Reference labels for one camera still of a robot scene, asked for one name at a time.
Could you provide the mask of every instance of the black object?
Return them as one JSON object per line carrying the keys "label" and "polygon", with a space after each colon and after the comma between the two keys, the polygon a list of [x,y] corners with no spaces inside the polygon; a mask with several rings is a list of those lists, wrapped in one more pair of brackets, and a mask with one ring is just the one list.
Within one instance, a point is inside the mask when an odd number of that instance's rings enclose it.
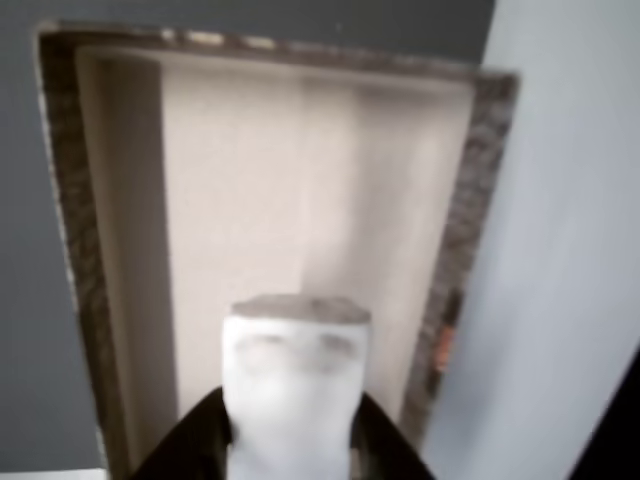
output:
{"label": "black object", "polygon": [[571,480],[640,478],[640,350],[576,465]]}
{"label": "black object", "polygon": [[[231,426],[219,387],[176,425],[131,480],[224,480]],[[367,394],[356,413],[352,447],[363,479],[435,480],[376,402]]]}

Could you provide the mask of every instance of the white wall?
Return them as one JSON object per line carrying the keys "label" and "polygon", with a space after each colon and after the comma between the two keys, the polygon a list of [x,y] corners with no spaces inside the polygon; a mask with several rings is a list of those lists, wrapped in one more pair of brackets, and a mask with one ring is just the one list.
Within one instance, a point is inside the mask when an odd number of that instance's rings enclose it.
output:
{"label": "white wall", "polygon": [[523,74],[423,455],[441,480],[569,475],[640,338],[640,3],[500,0]]}

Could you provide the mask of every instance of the white object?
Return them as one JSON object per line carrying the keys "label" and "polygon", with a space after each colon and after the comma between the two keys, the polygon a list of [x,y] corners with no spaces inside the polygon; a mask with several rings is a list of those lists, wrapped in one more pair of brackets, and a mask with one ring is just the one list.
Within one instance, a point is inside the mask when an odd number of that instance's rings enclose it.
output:
{"label": "white object", "polygon": [[223,327],[229,480],[347,480],[369,314],[344,299],[257,297]]}

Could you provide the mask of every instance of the stone border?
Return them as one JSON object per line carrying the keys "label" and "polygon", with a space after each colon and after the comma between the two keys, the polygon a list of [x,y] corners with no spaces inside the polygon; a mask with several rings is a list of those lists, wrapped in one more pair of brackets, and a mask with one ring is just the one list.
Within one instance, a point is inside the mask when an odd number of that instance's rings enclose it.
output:
{"label": "stone border", "polygon": [[450,292],[463,290],[473,265],[518,90],[512,74],[440,60],[263,37],[175,29],[76,23],[42,25],[39,36],[45,132],[68,277],[82,330],[98,420],[114,480],[129,475],[124,410],[116,368],[93,187],[76,76],[75,50],[85,45],[136,46],[315,67],[465,80],[476,97],[434,280],[417,340],[400,427],[418,446],[434,392],[432,349]]}

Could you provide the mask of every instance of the gray wall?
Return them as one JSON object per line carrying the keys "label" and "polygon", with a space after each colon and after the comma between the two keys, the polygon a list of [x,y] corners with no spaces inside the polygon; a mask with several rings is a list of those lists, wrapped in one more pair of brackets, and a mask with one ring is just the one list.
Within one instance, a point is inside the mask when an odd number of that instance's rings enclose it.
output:
{"label": "gray wall", "polygon": [[640,3],[502,0],[522,95],[425,457],[567,478],[640,339]]}
{"label": "gray wall", "polygon": [[488,0],[3,0],[0,3],[0,471],[99,465],[38,111],[45,19],[268,35],[477,62]]}

